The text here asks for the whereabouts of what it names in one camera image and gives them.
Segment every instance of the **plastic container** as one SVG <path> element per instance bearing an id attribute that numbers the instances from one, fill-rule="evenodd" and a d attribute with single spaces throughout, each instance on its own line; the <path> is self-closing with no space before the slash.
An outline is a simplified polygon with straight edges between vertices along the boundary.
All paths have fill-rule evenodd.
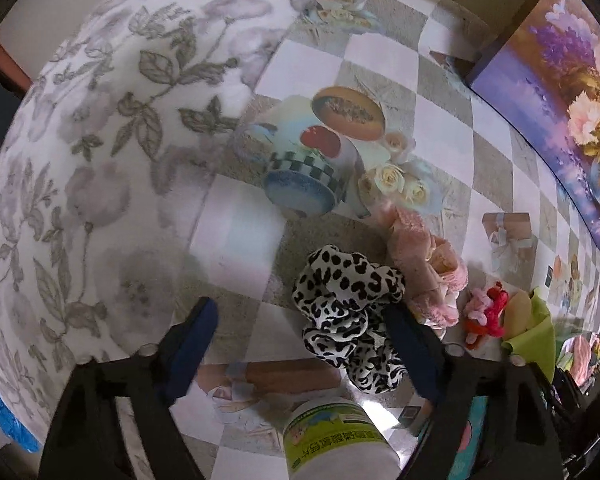
<path id="1" fill-rule="evenodd" d="M 298 407 L 283 444 L 292 480 L 395 480 L 400 473 L 400 458 L 365 410 L 340 397 Z"/>

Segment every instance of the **jar label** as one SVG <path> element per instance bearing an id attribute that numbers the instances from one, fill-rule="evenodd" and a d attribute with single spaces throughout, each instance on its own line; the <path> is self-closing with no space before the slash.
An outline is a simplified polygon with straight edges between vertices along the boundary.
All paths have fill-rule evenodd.
<path id="1" fill-rule="evenodd" d="M 297 416 L 283 435 L 289 475 L 315 456 L 359 442 L 386 444 L 365 410 L 359 406 L 334 403 L 308 410 Z"/>

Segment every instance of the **apple picture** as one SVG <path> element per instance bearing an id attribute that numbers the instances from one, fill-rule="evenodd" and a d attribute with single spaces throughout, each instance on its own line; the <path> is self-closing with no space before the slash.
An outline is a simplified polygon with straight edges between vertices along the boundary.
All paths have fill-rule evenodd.
<path id="1" fill-rule="evenodd" d="M 319 150 L 327 158 L 335 158 L 340 153 L 340 138 L 324 126 L 315 125 L 300 134 L 300 142 L 308 148 Z"/>

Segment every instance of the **canvas painting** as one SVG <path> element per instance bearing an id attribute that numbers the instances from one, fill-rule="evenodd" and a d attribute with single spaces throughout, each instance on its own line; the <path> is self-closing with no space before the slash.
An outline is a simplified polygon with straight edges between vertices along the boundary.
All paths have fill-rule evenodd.
<path id="1" fill-rule="evenodd" d="M 600 248 L 600 24 L 581 0 L 538 0 L 494 50 L 469 86 L 542 156 Z"/>

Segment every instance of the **leopard print scrunchie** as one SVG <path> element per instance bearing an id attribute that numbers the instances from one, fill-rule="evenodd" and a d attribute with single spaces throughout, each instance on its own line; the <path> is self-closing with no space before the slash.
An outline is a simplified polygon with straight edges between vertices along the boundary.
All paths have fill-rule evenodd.
<path id="1" fill-rule="evenodd" d="M 406 370 L 388 339 L 382 314 L 403 293 L 399 270 L 334 245 L 314 251 L 292 293 L 310 321 L 302 331 L 304 345 L 316 357 L 344 368 L 364 392 L 395 390 Z"/>

